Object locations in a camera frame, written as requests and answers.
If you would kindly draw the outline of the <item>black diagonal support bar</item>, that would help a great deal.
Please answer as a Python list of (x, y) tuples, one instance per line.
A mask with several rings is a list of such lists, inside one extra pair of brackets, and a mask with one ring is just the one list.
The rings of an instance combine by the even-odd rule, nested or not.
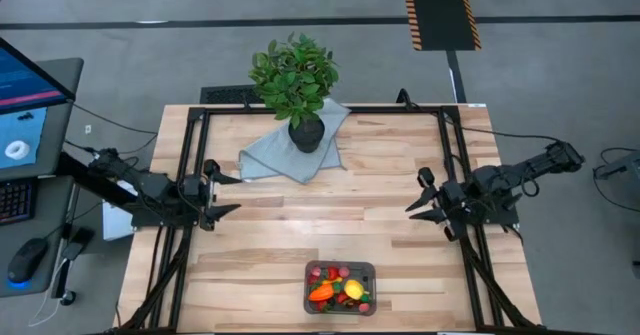
[(108, 178), (92, 173), (86, 165), (66, 152), (60, 153), (54, 174), (71, 176), (81, 187), (118, 207), (131, 205), (137, 201), (136, 195), (124, 190)]

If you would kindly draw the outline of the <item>yellow toy lemon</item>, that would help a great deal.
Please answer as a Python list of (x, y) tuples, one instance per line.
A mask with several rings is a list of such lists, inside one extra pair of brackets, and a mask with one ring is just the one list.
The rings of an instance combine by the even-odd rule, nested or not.
[(362, 300), (369, 292), (364, 288), (364, 285), (357, 280), (349, 279), (344, 284), (345, 294), (353, 300)]

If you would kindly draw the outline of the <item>grey folded cloth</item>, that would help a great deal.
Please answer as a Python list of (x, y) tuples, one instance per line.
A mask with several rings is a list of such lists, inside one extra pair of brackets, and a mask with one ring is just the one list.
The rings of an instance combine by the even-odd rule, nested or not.
[(322, 169), (342, 168), (335, 135), (349, 116), (347, 107), (329, 98), (319, 111), (325, 125), (319, 146), (311, 153), (300, 151), (288, 133), (289, 123), (281, 125), (239, 152), (243, 180), (286, 176), (306, 184)]

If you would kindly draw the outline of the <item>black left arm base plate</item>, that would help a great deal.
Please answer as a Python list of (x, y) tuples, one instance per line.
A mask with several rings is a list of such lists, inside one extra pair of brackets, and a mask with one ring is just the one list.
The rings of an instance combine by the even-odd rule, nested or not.
[(150, 211), (142, 208), (133, 211), (131, 225), (133, 227), (184, 227), (193, 226), (197, 223), (198, 219), (199, 213), (193, 209), (163, 209)]

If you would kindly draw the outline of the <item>black phone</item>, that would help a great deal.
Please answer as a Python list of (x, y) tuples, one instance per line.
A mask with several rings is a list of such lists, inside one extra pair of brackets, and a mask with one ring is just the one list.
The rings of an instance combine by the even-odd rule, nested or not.
[(74, 261), (91, 242), (94, 234), (95, 232), (90, 228), (79, 228), (63, 250), (62, 258), (64, 260)]

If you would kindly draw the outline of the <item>green plant in black pot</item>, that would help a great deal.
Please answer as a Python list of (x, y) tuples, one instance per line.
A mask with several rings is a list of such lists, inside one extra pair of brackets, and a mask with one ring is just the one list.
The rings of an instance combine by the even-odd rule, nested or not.
[(285, 134), (303, 153), (320, 146), (326, 127), (319, 116), (325, 99), (339, 80), (333, 52), (304, 34), (271, 41), (252, 56), (248, 76), (254, 92), (277, 120), (288, 122)]

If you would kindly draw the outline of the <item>black floor grate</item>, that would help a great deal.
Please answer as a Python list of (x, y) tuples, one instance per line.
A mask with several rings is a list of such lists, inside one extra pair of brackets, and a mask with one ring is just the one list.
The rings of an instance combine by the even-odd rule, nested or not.
[(264, 101), (254, 92), (252, 85), (203, 87), (200, 94), (201, 104), (263, 104)]

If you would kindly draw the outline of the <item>white box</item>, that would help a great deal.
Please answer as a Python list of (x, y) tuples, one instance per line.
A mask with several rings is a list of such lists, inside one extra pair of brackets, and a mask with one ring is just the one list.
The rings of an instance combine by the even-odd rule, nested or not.
[(105, 200), (102, 201), (102, 237), (114, 241), (134, 233), (132, 214)]

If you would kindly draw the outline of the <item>grey side desk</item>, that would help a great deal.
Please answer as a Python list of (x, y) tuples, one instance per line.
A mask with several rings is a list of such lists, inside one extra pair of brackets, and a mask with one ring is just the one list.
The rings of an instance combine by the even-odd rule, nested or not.
[[(40, 179), (35, 216), (28, 221), (0, 226), (0, 298), (41, 293), (49, 288), (58, 257), (60, 231), (73, 195), (71, 177)], [(8, 279), (9, 263), (32, 238), (47, 238), (48, 249), (31, 279), (12, 284)]]

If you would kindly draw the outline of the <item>grey framed display screen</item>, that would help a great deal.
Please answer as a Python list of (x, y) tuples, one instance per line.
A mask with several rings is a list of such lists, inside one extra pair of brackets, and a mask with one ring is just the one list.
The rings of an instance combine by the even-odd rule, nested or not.
[[(36, 61), (36, 64), (68, 90), (77, 91), (84, 65), (83, 59), (62, 58)], [(72, 108), (71, 104), (48, 108), (37, 151), (38, 159), (34, 164), (0, 169), (0, 181), (33, 178), (55, 173)]]

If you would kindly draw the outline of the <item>black framed computer monitor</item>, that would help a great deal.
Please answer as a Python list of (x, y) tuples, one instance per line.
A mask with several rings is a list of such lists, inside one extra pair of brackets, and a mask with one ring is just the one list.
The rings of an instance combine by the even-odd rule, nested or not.
[(0, 37), (0, 114), (61, 105), (75, 99), (74, 92)]

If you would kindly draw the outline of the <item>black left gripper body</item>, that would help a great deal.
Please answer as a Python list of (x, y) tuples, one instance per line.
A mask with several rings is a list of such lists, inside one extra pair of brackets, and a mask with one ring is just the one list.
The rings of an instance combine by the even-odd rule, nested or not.
[(199, 226), (205, 231), (213, 231), (216, 220), (213, 218), (213, 204), (216, 201), (214, 176), (220, 166), (213, 159), (204, 161), (200, 175), (190, 174), (181, 180), (180, 194), (199, 213)]

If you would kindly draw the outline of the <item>orange toy carrot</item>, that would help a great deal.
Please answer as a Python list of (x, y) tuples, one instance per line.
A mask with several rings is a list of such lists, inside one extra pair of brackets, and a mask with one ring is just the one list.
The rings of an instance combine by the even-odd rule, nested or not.
[(322, 284), (311, 291), (307, 299), (311, 302), (321, 302), (334, 296), (334, 288), (331, 283)]

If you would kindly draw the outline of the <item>black hazard striped floor mat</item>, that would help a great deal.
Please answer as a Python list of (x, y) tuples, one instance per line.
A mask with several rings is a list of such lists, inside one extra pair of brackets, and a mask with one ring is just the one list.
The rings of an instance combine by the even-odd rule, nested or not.
[(475, 51), (481, 42), (469, 0), (405, 0), (417, 51)]

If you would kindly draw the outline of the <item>clear grey tupperware container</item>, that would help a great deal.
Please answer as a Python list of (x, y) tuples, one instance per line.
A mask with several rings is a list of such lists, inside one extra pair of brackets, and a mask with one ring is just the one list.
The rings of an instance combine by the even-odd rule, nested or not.
[[(321, 268), (321, 275), (318, 276), (319, 280), (313, 284), (308, 285), (307, 279), (311, 274), (311, 270), (314, 267)], [(317, 309), (317, 304), (319, 302), (311, 302), (307, 299), (309, 293), (316, 289), (317, 287), (322, 285), (323, 280), (328, 279), (327, 269), (329, 267), (335, 267), (338, 270), (341, 267), (347, 267), (350, 270), (350, 274), (348, 277), (344, 278), (344, 280), (340, 283), (333, 283), (334, 288), (334, 296), (330, 299), (326, 300), (331, 304), (331, 309), (326, 313), (321, 313)], [(337, 295), (339, 293), (344, 292), (344, 284), (347, 280), (354, 279), (359, 281), (364, 285), (364, 288), (369, 292), (368, 295), (365, 295), (362, 300), (353, 300), (351, 299), (350, 303), (347, 306), (338, 304), (336, 302)], [(360, 315), (360, 316), (371, 316), (376, 311), (376, 271), (372, 264), (368, 262), (339, 262), (339, 261), (321, 261), (314, 260), (310, 261), (305, 268), (305, 278), (304, 278), (304, 295), (303, 295), (303, 307), (304, 310), (309, 314), (339, 314), (339, 315)], [(368, 303), (370, 305), (370, 309), (367, 312), (360, 312), (359, 305), (361, 303)]]

